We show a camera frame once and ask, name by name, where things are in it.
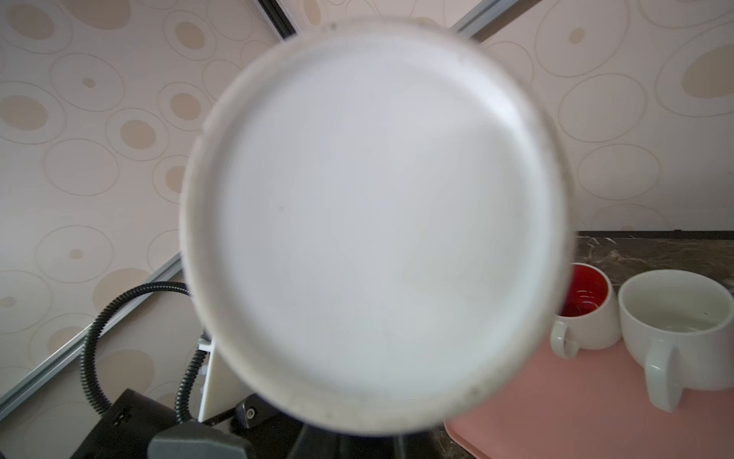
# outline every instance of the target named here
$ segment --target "mug handle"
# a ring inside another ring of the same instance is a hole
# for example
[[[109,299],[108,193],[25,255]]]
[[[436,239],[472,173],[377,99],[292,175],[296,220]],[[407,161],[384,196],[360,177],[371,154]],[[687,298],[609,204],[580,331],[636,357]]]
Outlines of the mug handle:
[[[683,387],[674,383],[670,375],[674,347],[665,341],[653,341],[644,360],[644,378],[647,395],[656,408],[672,413],[683,395]]]
[[[556,319],[553,330],[550,332],[550,348],[560,358],[574,358],[578,353],[579,345],[576,341],[566,339],[568,324]]]

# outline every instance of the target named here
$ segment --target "brown marble surface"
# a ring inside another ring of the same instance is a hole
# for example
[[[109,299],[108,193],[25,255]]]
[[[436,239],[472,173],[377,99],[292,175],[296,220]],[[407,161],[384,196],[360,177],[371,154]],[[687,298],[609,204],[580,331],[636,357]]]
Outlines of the brown marble surface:
[[[708,276],[734,293],[733,240],[580,236],[576,238],[575,260],[604,271],[615,290],[640,272],[685,270]],[[443,426],[433,429],[431,435],[445,459],[473,458],[448,437]]]

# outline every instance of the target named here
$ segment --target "pink mat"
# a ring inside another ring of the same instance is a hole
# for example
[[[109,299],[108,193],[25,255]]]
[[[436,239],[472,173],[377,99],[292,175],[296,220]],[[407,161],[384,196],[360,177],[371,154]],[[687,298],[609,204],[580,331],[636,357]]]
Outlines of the pink mat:
[[[666,413],[650,404],[624,342],[568,361],[546,342],[505,388],[446,430],[480,459],[734,458],[734,390],[687,390]]]

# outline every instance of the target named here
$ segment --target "mug rim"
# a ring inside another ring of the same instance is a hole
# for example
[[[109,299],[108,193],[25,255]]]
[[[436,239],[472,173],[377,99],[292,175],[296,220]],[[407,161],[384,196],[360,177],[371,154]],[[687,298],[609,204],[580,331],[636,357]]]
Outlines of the mug rim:
[[[626,290],[625,287],[630,288],[629,284],[631,281],[636,280],[637,278],[643,278],[648,277],[649,275],[652,275],[651,273],[660,273],[660,272],[684,272],[687,275],[691,275],[693,277],[703,278],[706,282],[712,283],[715,285],[714,288],[723,291],[726,294],[726,297],[728,299],[729,304],[729,312],[727,313],[727,316],[718,324],[714,325],[711,328],[707,328],[705,330],[698,330],[698,331],[672,331],[672,330],[663,330],[662,328],[653,327],[652,325],[646,324],[645,322],[642,322],[640,319],[635,317],[634,314],[629,312],[627,309],[627,306],[625,305],[624,301],[624,292]],[[701,336],[705,335],[707,333],[713,333],[716,331],[721,330],[724,327],[727,327],[732,321],[734,321],[734,297],[732,296],[731,292],[727,290],[726,287],[721,285],[719,282],[715,281],[714,279],[705,276],[703,274],[699,274],[698,272],[692,272],[692,271],[686,271],[686,270],[650,270],[645,272],[640,272],[639,274],[635,274],[631,278],[627,279],[622,286],[619,288],[619,294],[617,295],[617,302],[619,303],[619,312],[622,314],[624,313],[627,317],[630,317],[634,322],[642,325],[645,328],[649,328],[650,330],[655,330],[659,333],[665,333],[673,336]]]
[[[604,309],[606,306],[608,306],[609,303],[611,303],[611,301],[610,301],[611,296],[614,295],[614,287],[611,285],[611,281],[609,280],[609,277],[604,273],[604,271],[600,270],[599,268],[597,268],[596,266],[594,266],[592,264],[581,263],[581,262],[573,262],[571,264],[571,266],[575,266],[575,265],[578,265],[578,266],[587,266],[587,267],[590,267],[590,268],[594,269],[596,272],[599,272],[602,275],[602,277],[604,277],[604,280],[606,281],[606,286],[607,286],[606,296],[604,297],[604,301],[601,303],[601,305],[598,308],[596,308],[594,311],[591,311],[589,313],[586,313],[586,314],[584,314],[582,316],[562,316],[561,314],[556,314],[556,320],[560,319],[560,320],[564,320],[565,321],[565,320],[569,320],[570,319],[572,322],[575,322],[575,321],[578,321],[580,319],[583,319],[584,317],[592,316],[592,315],[596,314],[597,312],[601,311],[602,309]]]

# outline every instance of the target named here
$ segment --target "cup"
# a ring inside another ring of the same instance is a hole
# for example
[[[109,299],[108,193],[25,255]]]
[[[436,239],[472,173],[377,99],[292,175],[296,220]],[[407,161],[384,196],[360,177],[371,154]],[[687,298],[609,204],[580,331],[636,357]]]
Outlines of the cup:
[[[685,388],[734,387],[734,298],[688,271],[638,274],[619,289],[622,334],[653,405],[672,412]]]
[[[622,337],[619,306],[606,274],[590,264],[574,263],[571,287],[550,332],[550,347],[560,358],[579,349],[604,349]]]

